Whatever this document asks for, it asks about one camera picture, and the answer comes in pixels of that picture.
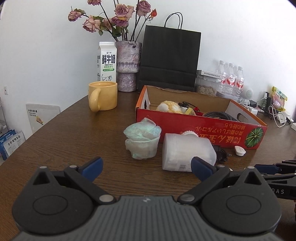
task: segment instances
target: plush toy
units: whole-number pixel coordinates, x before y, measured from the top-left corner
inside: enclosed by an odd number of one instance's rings
[[[157,106],[156,110],[163,111],[163,112],[171,112],[171,113],[178,113],[183,114],[181,107],[178,103],[174,101],[164,101],[161,102],[159,106]]]

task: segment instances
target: wooden table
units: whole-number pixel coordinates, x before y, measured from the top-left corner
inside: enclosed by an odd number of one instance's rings
[[[173,195],[195,186],[199,181],[192,173],[162,170],[161,150],[148,160],[134,160],[125,149],[123,130],[135,121],[138,94],[118,93],[118,106],[110,111],[92,113],[84,97],[32,135],[0,167],[0,240],[10,240],[18,233],[11,207],[39,166],[62,170],[81,166],[95,156],[104,160],[104,170],[94,181],[107,192],[120,195]],[[296,132],[289,126],[277,128],[274,121],[263,117],[269,128],[257,150],[243,157],[229,157],[227,165],[235,170],[256,163],[272,164],[294,159]],[[294,203],[279,199],[282,218],[276,230],[284,240],[295,240]]]

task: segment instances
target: black paper bag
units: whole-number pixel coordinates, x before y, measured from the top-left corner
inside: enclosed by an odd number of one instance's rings
[[[200,32],[146,26],[139,91],[144,85],[194,91]]]

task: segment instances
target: blue package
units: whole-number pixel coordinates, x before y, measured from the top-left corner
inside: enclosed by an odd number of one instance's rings
[[[0,153],[2,155],[3,160],[7,159],[7,153],[5,151],[3,143],[15,134],[16,134],[15,130],[10,130],[0,137]]]

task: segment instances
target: milk carton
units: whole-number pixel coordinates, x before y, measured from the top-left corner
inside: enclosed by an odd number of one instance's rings
[[[100,42],[97,57],[97,80],[116,82],[117,49],[114,42]]]

